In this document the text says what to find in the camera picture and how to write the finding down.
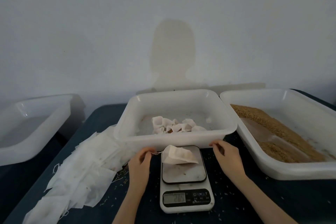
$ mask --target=person's left hand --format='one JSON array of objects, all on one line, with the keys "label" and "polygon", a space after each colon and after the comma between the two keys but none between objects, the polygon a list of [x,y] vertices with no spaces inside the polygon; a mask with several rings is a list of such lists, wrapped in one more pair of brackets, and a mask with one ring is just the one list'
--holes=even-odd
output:
[{"label": "person's left hand", "polygon": [[149,165],[151,163],[152,152],[156,150],[153,147],[142,148],[129,162],[129,188],[131,193],[138,194],[142,197],[145,192],[148,178]]}]

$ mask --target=bag on scale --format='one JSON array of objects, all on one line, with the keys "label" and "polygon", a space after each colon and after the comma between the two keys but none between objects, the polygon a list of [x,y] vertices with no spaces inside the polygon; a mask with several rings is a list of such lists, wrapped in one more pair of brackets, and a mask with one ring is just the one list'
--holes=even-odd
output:
[{"label": "bag on scale", "polygon": [[195,155],[187,149],[168,145],[162,152],[162,163],[166,164],[185,164],[197,163]]}]

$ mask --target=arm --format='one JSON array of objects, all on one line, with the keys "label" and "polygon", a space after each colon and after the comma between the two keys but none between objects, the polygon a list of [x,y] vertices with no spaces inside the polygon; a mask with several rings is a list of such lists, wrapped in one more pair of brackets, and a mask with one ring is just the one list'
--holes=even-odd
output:
[{"label": "arm", "polygon": [[238,148],[222,140],[215,140],[210,146],[225,175],[244,194],[265,224],[297,223],[246,176]]},{"label": "arm", "polygon": [[145,192],[149,165],[154,148],[143,148],[129,162],[129,188],[112,224],[133,224],[142,195]]}]

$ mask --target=forearm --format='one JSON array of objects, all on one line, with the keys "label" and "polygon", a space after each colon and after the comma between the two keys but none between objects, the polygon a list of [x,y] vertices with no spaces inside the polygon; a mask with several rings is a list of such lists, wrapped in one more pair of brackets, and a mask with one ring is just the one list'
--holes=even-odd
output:
[{"label": "forearm", "polygon": [[136,191],[128,190],[112,224],[133,224],[141,196]]},{"label": "forearm", "polygon": [[265,224],[297,223],[248,177],[234,182]]}]

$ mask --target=scoop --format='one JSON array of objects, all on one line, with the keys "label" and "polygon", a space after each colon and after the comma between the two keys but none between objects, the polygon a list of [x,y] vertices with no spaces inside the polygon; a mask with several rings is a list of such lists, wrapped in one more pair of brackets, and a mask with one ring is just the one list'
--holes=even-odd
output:
[{"label": "scoop", "polygon": [[250,131],[254,139],[261,143],[274,143],[275,145],[283,148],[284,150],[288,151],[289,153],[296,156],[296,158],[301,162],[312,162],[312,160],[305,154],[303,151],[300,151],[298,148],[293,146],[292,144],[286,142],[282,138],[278,137],[277,135],[273,134],[267,128],[264,128],[262,125],[258,124],[257,122],[247,119],[247,118],[240,118],[242,122],[245,124],[247,129]]}]

